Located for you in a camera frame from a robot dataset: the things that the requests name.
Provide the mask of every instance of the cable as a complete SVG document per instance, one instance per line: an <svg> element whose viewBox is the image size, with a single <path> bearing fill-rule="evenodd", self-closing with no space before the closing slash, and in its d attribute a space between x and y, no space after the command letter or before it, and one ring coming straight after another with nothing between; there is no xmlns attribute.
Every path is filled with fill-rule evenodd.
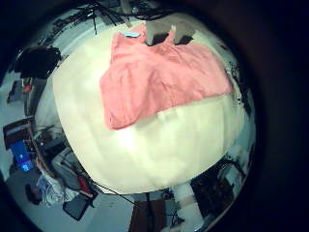
<svg viewBox="0 0 309 232"><path fill-rule="evenodd" d="M172 217L172 226L175 224L175 222L174 222L174 217L175 217L175 215L176 215L176 212L177 212L177 210L174 211L174 214L173 214L173 217Z"/></svg>
<svg viewBox="0 0 309 232"><path fill-rule="evenodd" d="M112 189L110 189L110 188L108 188L108 187L104 187L104 186L102 186L101 184L99 184L99 183L97 183L97 182L95 182L95 181L93 181L93 180L91 180L91 179L89 179L89 180L90 180L93 184L95 184L96 186L99 186L99 187L101 187L101 188L107 189L107 190L109 190L109 191L115 193L116 195L122 197L122 198L123 198L124 200L126 200L127 202L129 202L129 203L131 203L132 205L134 205L134 206L136 206L137 208L139 208L140 210L142 210L142 211L144 211L144 212L147 212L147 209L145 209L144 207L141 207L141 206L137 205L135 202L133 202L133 201L127 199L126 197L122 196L122 195L119 194L117 191L114 191L114 190L112 190ZM160 212L157 212L157 211L154 211L154 213L155 213L156 215L172 216L172 215L160 213Z"/></svg>

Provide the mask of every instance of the wire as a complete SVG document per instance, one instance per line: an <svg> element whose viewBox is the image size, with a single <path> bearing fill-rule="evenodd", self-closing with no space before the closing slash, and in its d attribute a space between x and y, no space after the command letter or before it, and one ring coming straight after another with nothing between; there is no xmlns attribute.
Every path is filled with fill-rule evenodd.
<svg viewBox="0 0 309 232"><path fill-rule="evenodd" d="M47 125L36 126L36 128L48 128L48 127L57 128L57 129L62 129L61 127L56 127L56 126L54 126L54 125L50 125L50 126L47 126Z"/></svg>
<svg viewBox="0 0 309 232"><path fill-rule="evenodd" d="M91 179L90 179L90 181L91 181L92 183L94 183L96 186L99 186L99 187L101 187L101 188L107 189L107 190L109 190L109 191L115 193L116 195L122 197L124 200L126 200L127 202L129 202L129 203L131 203L132 205L136 206L136 207L139 208L140 210L142 210L142 211L144 211L144 212L148 212L147 209L145 209L144 207L141 207L141 206L137 205L135 202L131 201L130 199L127 199L125 196L122 196L122 195L119 194L117 191L114 191L114 190L112 190L112 189L110 189L110 188L108 188L108 187L104 187L104 186L102 186L101 184L99 184L99 183L97 183L97 182L95 182L95 181L93 181L93 180L91 180ZM156 215L172 216L172 215L160 213L160 212L157 212L157 211L154 211L154 213L155 213Z"/></svg>
<svg viewBox="0 0 309 232"><path fill-rule="evenodd" d="M176 215L176 212L177 212L177 210L174 211L174 214L173 214L173 217L172 217L172 226L175 224L175 222L174 222L174 217L175 217L175 215Z"/></svg>

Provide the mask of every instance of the pink garment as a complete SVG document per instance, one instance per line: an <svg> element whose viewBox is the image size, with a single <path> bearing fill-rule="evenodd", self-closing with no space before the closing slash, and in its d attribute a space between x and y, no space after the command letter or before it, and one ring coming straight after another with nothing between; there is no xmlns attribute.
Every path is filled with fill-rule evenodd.
<svg viewBox="0 0 309 232"><path fill-rule="evenodd" d="M204 45L165 42L147 46L146 26L133 30L138 38L116 34L110 67L100 79L105 123L111 130L176 105L232 92L215 55Z"/></svg>

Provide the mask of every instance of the floor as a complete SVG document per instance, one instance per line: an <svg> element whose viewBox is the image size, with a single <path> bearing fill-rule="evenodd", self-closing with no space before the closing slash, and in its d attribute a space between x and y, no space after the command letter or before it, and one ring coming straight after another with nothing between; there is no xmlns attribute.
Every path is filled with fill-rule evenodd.
<svg viewBox="0 0 309 232"><path fill-rule="evenodd" d="M66 13L61 17L68 16L74 12ZM113 26L112 24L106 25L106 21L97 17L97 30L98 33L104 28ZM92 38L95 35L94 24L91 20L80 23L76 26L68 25L67 29L57 37L53 45L60 48L64 59L70 55L70 53L87 39ZM34 40L28 45L34 44L37 40L43 40L44 36L50 31L51 25L46 26L41 32L35 35ZM14 80L19 79L18 73L7 73L0 88L0 127L9 124L10 122L24 118L23 103L21 101L14 101L10 104L6 103L6 98L11 89ZM59 124L59 118L54 110L55 103L53 95L48 93L51 88L46 88L46 91L42 94L42 100L38 107L36 114L37 125L46 126ZM254 117L246 118L246 127L243 129L242 134L239 137L236 145L231 148L230 155L239 160L239 163L244 168L244 171L248 171L248 151L255 141L254 130L255 123ZM247 148L243 149L239 146L247 144ZM25 183L33 183L38 178L38 174L35 171L30 173L22 173L16 171L10 176L9 169L13 162L11 151L6 151L4 148L4 141L0 139L0 169L3 173L4 179L7 181L8 187L14 196L14 199L20 209L34 221L38 227L45 232L48 231L114 231L124 232L129 227L130 217L133 206L126 202L124 199L115 195L100 194L94 202L95 208L88 208L84 217L78 222L69 217L63 210L62 206L55 206L50 209L46 209L42 206L34 206L26 200L24 194ZM239 153L247 153L244 156L240 156ZM238 178L238 173L231 173L235 180ZM235 194L241 189L241 184L236 188ZM145 196L134 195L135 200L142 200ZM152 199L157 199L159 192L151 193ZM175 210L175 202L173 200L166 201L167 214L172 214ZM167 217L167 224L171 224L171 217Z"/></svg>

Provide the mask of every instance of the table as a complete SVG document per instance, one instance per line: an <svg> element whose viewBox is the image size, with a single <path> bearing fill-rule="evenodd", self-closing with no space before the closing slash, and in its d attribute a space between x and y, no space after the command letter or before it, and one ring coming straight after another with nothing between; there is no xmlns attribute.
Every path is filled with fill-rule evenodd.
<svg viewBox="0 0 309 232"><path fill-rule="evenodd" d="M232 95L170 108L125 129L109 130L99 80L109 67L113 35L128 31L122 24L81 45L52 75L52 84L67 139L90 177L118 193L139 193L183 183L215 164L239 135L244 110L231 80ZM200 32L193 39L209 43Z"/></svg>

